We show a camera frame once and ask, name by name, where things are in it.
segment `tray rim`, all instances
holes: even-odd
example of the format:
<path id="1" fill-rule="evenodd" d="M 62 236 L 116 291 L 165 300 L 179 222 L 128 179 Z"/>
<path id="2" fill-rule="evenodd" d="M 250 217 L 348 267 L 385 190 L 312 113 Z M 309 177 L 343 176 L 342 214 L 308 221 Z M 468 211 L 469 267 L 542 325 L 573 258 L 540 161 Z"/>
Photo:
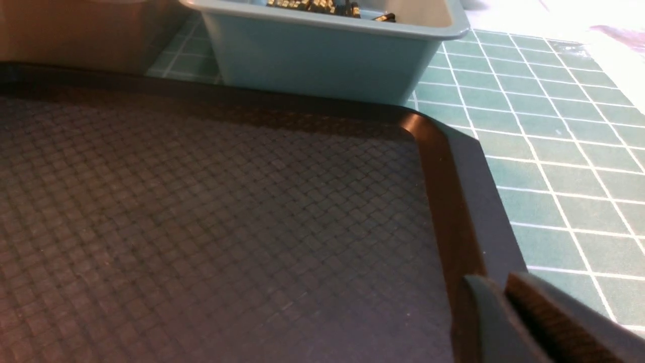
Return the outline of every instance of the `tray rim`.
<path id="1" fill-rule="evenodd" d="M 463 276 L 487 276 L 504 287 L 510 273 L 527 272 L 479 141 L 415 110 L 189 81 L 0 62 L 0 87 L 16 83 L 98 88 L 192 100 L 217 99 L 244 106 L 251 100 L 254 107 L 271 110 L 395 123 L 407 130 L 419 147 L 453 320 Z"/>

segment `light blue plastic bin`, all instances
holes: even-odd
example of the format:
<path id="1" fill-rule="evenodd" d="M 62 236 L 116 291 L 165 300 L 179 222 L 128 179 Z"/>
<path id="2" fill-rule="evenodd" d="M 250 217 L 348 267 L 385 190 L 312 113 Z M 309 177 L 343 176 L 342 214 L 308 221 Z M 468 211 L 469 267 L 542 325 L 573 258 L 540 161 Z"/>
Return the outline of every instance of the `light blue plastic bin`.
<path id="1" fill-rule="evenodd" d="M 403 105 L 441 42 L 464 36 L 459 0 L 359 0 L 363 19 L 181 0 L 199 10 L 224 84 Z M 397 23 L 366 20 L 393 12 Z"/>

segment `green cutting mat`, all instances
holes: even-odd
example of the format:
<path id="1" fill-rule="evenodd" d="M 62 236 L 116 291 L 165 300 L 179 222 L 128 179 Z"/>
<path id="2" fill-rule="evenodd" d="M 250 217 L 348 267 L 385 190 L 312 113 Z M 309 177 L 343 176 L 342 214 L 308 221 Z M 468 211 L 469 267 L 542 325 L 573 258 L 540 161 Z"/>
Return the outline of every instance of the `green cutting mat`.
<path id="1" fill-rule="evenodd" d="M 198 16 L 148 71 L 218 74 Z M 645 337 L 645 116 L 580 44 L 476 30 L 408 106 L 480 140 L 532 273 Z"/>

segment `brown textured object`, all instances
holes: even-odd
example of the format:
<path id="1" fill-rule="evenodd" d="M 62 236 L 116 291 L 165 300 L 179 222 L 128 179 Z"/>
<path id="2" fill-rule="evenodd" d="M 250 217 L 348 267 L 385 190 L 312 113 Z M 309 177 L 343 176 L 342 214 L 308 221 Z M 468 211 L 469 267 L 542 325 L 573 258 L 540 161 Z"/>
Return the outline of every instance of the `brown textured object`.
<path id="1" fill-rule="evenodd" d="M 408 109 L 0 66 L 3 361 L 449 361 L 461 276 L 524 269 Z"/>
<path id="2" fill-rule="evenodd" d="M 506 296 L 557 362 L 642 362 L 645 341 L 528 273 L 511 274 Z"/>
<path id="3" fill-rule="evenodd" d="M 497 284 L 468 275 L 459 287 L 451 339 L 457 363 L 548 363 Z"/>

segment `dark brown tray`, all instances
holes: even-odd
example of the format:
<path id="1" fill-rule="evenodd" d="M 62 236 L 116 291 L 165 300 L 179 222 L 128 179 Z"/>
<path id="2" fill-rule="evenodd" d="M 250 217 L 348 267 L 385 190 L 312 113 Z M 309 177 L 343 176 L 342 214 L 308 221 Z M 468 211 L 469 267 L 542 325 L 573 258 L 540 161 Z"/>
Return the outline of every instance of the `dark brown tray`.
<path id="1" fill-rule="evenodd" d="M 0 360 L 450 361 L 525 271 L 479 143 L 386 107 L 0 66 Z"/>

